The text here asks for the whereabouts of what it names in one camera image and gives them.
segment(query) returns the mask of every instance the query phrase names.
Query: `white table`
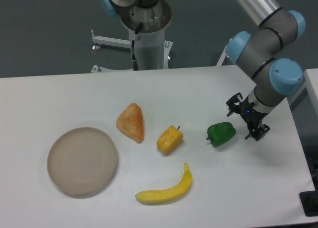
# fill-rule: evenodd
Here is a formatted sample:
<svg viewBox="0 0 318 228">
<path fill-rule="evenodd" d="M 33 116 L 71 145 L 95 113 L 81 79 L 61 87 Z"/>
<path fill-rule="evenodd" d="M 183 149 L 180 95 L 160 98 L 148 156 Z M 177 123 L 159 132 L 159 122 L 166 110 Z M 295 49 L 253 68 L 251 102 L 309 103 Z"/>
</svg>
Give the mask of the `white table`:
<svg viewBox="0 0 318 228">
<path fill-rule="evenodd" d="M 304 76 L 308 95 L 318 116 L 318 68 L 305 70 Z"/>
<path fill-rule="evenodd" d="M 318 221 L 303 212 L 299 193 L 314 190 L 287 100 L 264 120 L 271 130 L 245 140 L 242 118 L 225 102 L 246 97 L 253 82 L 236 66 L 0 79 L 0 227 L 264 227 Z M 116 128 L 128 104 L 140 105 L 145 140 Z M 235 137 L 213 148 L 207 128 L 230 121 Z M 184 142 L 169 156 L 160 134 L 180 125 Z M 115 176 L 96 196 L 74 199 L 50 180 L 54 141 L 77 127 L 96 127 L 114 141 Z M 175 185 L 189 164 L 193 184 L 182 199 L 145 206 L 135 194 Z"/>
</svg>

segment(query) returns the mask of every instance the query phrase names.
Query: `bread slice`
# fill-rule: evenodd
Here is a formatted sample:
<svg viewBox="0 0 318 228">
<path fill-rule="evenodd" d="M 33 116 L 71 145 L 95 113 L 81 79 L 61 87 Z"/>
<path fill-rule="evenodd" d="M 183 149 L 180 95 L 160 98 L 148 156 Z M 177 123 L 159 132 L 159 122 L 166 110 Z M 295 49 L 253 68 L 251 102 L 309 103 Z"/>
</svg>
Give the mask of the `bread slice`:
<svg viewBox="0 0 318 228">
<path fill-rule="evenodd" d="M 137 143 L 144 140 L 144 118 L 141 108 L 130 104 L 116 121 L 116 126 L 121 133 L 133 139 Z"/>
</svg>

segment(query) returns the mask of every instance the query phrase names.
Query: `yellow banana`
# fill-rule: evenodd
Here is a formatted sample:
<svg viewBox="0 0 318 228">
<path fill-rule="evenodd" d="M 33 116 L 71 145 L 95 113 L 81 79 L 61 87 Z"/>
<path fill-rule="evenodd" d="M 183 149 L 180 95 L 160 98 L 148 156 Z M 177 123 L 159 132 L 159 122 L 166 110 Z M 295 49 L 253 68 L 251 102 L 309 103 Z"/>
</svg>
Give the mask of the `yellow banana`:
<svg viewBox="0 0 318 228">
<path fill-rule="evenodd" d="M 156 204 L 174 200 L 185 194 L 192 183 L 192 174 L 188 164 L 184 164 L 184 174 L 181 181 L 174 187 L 164 190 L 149 190 L 136 194 L 136 198 L 141 203 Z"/>
</svg>

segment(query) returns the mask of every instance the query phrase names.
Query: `yellow bell pepper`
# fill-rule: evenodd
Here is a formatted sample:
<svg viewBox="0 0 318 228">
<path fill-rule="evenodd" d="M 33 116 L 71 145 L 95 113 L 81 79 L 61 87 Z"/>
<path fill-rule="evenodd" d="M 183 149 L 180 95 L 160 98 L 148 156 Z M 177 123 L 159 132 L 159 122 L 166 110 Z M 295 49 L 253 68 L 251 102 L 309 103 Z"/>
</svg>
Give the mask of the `yellow bell pepper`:
<svg viewBox="0 0 318 228">
<path fill-rule="evenodd" d="M 171 125 L 164 133 L 159 137 L 157 141 L 157 147 L 163 153 L 169 153 L 174 150 L 183 139 L 183 134 Z"/>
</svg>

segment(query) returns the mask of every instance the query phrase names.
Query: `plate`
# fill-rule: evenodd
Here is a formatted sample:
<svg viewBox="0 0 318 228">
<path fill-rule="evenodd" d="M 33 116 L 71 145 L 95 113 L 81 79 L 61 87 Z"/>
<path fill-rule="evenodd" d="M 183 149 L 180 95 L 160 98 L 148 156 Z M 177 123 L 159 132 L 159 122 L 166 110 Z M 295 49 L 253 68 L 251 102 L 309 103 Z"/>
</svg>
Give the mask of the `plate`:
<svg viewBox="0 0 318 228">
<path fill-rule="evenodd" d="M 52 181 L 70 196 L 103 189 L 117 164 L 112 139 L 95 128 L 77 128 L 62 135 L 52 146 L 47 169 Z"/>
</svg>

